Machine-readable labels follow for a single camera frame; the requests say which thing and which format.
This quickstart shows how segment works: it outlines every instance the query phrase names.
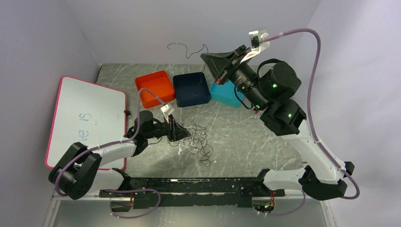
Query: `whiteboard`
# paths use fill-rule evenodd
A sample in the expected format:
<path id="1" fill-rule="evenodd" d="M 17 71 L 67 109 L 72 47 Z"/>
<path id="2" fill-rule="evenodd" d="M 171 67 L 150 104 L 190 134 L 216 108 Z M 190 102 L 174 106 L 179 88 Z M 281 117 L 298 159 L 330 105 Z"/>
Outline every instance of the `whiteboard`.
<path id="1" fill-rule="evenodd" d="M 126 96 L 122 91 L 72 77 L 62 77 L 45 164 L 53 168 L 71 144 L 91 147 L 120 140 L 125 134 Z M 125 167 L 125 159 L 101 169 Z"/>

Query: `navy blue bin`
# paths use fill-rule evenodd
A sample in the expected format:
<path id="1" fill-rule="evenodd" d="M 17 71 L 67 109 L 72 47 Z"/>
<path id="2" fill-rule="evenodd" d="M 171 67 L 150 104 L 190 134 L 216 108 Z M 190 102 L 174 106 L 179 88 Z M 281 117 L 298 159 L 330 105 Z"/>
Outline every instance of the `navy blue bin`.
<path id="1" fill-rule="evenodd" d="M 174 76 L 173 87 L 178 107 L 200 105 L 210 102 L 210 92 L 203 72 Z"/>

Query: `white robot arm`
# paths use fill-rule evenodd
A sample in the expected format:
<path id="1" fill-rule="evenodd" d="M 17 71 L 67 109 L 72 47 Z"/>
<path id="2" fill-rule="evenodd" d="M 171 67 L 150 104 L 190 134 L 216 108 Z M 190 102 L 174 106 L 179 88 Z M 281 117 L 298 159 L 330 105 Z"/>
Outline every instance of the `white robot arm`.
<path id="1" fill-rule="evenodd" d="M 338 159 L 320 138 L 311 129 L 311 117 L 301 109 L 301 107 L 290 98 L 301 85 L 295 71 L 285 62 L 271 59 L 262 63 L 257 72 L 254 72 L 247 62 L 269 47 L 269 40 L 280 38 L 284 35 L 292 34 L 287 32 L 268 36 L 263 30 L 253 31 L 251 35 L 252 50 L 245 46 L 240 46 L 236 50 L 227 53 L 203 53 L 201 58 L 207 64 L 210 72 L 217 84 L 224 84 L 228 81 L 234 83 L 237 91 L 242 92 L 244 96 L 254 106 L 254 110 L 264 111 L 260 119 L 277 136 L 280 136 L 291 144 L 308 163 L 305 168 L 288 171 L 275 171 L 263 169 L 256 178 L 225 178 L 224 181 L 219 178 L 196 178 L 196 179 L 131 179 L 120 170 L 113 169 L 109 171 L 98 171 L 98 168 L 107 163 L 120 158 L 132 157 L 138 155 L 147 146 L 146 138 L 168 136 L 169 140 L 177 141 L 189 136 L 187 130 L 175 123 L 172 115 L 169 115 L 169 127 L 160 128 L 159 124 L 153 124 L 153 116 L 149 111 L 141 112 L 140 133 L 135 137 L 135 141 L 116 144 L 98 153 L 88 153 L 77 160 L 80 167 L 67 165 L 75 157 L 83 153 L 87 148 L 80 144 L 73 144 L 58 164 L 53 168 L 49 175 L 49 181 L 56 183 L 60 181 L 59 187 L 72 199 L 79 199 L 89 190 L 97 191 L 102 189 L 137 189 L 131 183 L 141 182 L 143 188 L 152 188 L 155 190 L 167 190 L 175 194 L 182 193 L 223 193 L 225 198 L 233 200 L 230 193 L 238 194 L 241 198 L 250 196 L 263 197 L 270 196 L 275 192 L 278 196 L 284 195 L 284 189 L 302 190 L 310 197 L 317 200 L 329 200 L 338 197 L 344 197 L 347 184 L 343 181 L 345 177 L 350 177 L 354 170 L 351 162 L 344 162 Z M 275 65 L 262 77 L 259 76 L 259 69 L 263 64 L 275 63 Z M 183 187 L 187 182 L 196 182 L 200 188 Z M 224 204 L 230 205 L 230 202 L 224 200 Z M 238 206 L 249 206 L 248 200 L 234 201 Z"/>

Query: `orange bin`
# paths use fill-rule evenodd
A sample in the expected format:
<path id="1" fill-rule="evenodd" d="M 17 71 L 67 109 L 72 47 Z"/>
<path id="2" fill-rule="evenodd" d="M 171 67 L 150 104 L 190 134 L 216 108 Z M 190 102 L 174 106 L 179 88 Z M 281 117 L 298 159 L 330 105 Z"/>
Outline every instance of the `orange bin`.
<path id="1" fill-rule="evenodd" d="M 168 78 L 167 72 L 162 70 L 154 72 L 142 77 L 135 79 L 135 84 L 138 91 L 141 88 L 147 88 L 155 95 L 159 96 L 164 102 L 171 102 L 175 99 L 175 92 L 170 79 Z M 149 92 L 143 91 L 140 94 L 143 107 L 146 109 L 160 105 L 161 103 L 153 97 Z"/>

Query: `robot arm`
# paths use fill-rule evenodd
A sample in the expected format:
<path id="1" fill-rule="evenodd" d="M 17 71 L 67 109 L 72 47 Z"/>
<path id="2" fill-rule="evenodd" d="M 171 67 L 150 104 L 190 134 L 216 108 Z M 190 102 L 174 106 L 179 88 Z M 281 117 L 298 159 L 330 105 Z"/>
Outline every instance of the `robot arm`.
<path id="1" fill-rule="evenodd" d="M 343 170 L 351 175 L 354 165 L 339 160 L 327 149 L 340 165 L 340 168 L 336 167 L 319 146 L 318 143 L 323 142 L 312 137 L 305 112 L 290 99 L 301 85 L 295 71 L 287 63 L 277 59 L 263 62 L 257 73 L 247 65 L 253 56 L 270 45 L 266 46 L 258 41 L 264 34 L 250 33 L 252 49 L 242 45 L 232 52 L 203 53 L 200 57 L 209 67 L 217 84 L 223 85 L 231 81 L 255 107 L 254 110 L 264 111 L 260 119 L 265 126 L 291 144 L 307 161 L 308 166 L 298 170 L 263 170 L 260 175 L 269 190 L 302 190 L 317 200 L 342 197 L 347 188 L 342 180 L 345 177 Z M 260 77 L 259 69 L 267 63 L 275 65 Z"/>
<path id="2" fill-rule="evenodd" d="M 81 198 L 88 191 L 118 189 L 125 173 L 119 169 L 98 171 L 99 167 L 121 158 L 139 155 L 148 146 L 150 138 L 167 136 L 169 141 L 178 141 L 190 136 L 190 133 L 180 126 L 172 115 L 169 115 L 167 119 L 168 121 L 160 122 L 153 118 L 152 112 L 141 111 L 139 133 L 133 141 L 112 145 L 96 153 L 88 152 L 75 162 L 77 165 L 67 168 L 60 178 L 59 188 L 73 200 Z M 128 130 L 125 137 L 129 138 L 135 133 L 137 124 L 138 119 L 135 119 L 135 126 Z M 73 158 L 86 150 L 87 146 L 80 142 L 72 144 L 50 172 L 49 181 L 55 184 L 61 170 Z"/>
<path id="3" fill-rule="evenodd" d="M 232 190 L 232 193 L 239 193 L 242 198 L 249 198 L 250 195 L 266 196 L 273 192 L 278 194 L 277 190 L 282 191 L 282 189 L 302 190 L 310 197 L 321 201 L 343 197 L 347 189 L 347 184 L 343 178 L 352 175 L 354 165 L 351 162 L 339 160 L 329 149 L 324 148 L 326 146 L 320 138 L 316 140 L 316 137 L 312 136 L 313 132 L 306 120 L 305 112 L 295 101 L 290 99 L 298 90 L 301 81 L 287 63 L 276 59 L 266 61 L 265 63 L 275 63 L 275 65 L 262 77 L 259 77 L 259 70 L 255 73 L 247 65 L 253 56 L 268 47 L 267 44 L 258 41 L 266 38 L 265 33 L 253 32 L 250 35 L 251 51 L 250 48 L 243 45 L 232 52 L 203 53 L 201 58 L 209 67 L 217 84 L 223 85 L 230 80 L 253 104 L 255 110 L 264 111 L 260 119 L 265 126 L 291 144 L 307 161 L 308 166 L 289 171 L 263 169 L 256 178 L 244 179 L 249 181 L 247 184 L 243 184 L 243 181 L 240 183 L 239 178 L 237 182 L 232 179 L 233 182 L 230 187 L 216 187 L 213 190 L 218 193 L 221 193 L 221 190 L 224 190 L 224 193 Z M 147 139 L 149 138 L 167 136 L 170 141 L 177 141 L 189 136 L 189 132 L 175 123 L 171 115 L 168 117 L 168 122 L 156 121 L 153 123 L 155 121 L 153 115 L 150 112 L 143 111 L 140 113 L 140 119 L 141 122 L 135 122 L 135 126 L 126 135 L 131 137 L 135 132 L 133 129 L 139 123 L 140 131 L 133 142 L 107 147 L 101 150 L 99 154 L 89 152 L 76 161 L 77 164 L 81 165 L 80 167 L 70 166 L 67 169 L 60 178 L 59 187 L 72 199 L 81 198 L 89 189 L 121 190 L 122 185 L 127 185 L 129 188 L 132 179 L 122 171 L 115 169 L 100 172 L 98 168 L 120 158 L 140 154 L 147 147 Z M 87 147 L 80 143 L 73 144 L 51 171 L 49 181 L 54 184 L 61 169 L 86 149 Z M 338 166 L 325 152 L 337 162 Z M 158 183 L 153 184 L 152 187 L 163 184 L 170 186 L 177 184 L 177 190 L 169 190 L 181 192 L 182 189 L 184 193 L 188 193 L 187 187 L 179 188 L 180 184 L 184 184 L 187 180 L 184 179 L 180 182 L 179 179 L 175 181 L 162 179 L 159 182 L 156 179 Z M 195 189 L 204 193 L 212 190 L 207 188 L 207 185 L 212 186 L 209 182 L 219 181 L 219 179 L 204 178 L 196 179 L 196 181 L 208 182 L 205 187 Z"/>

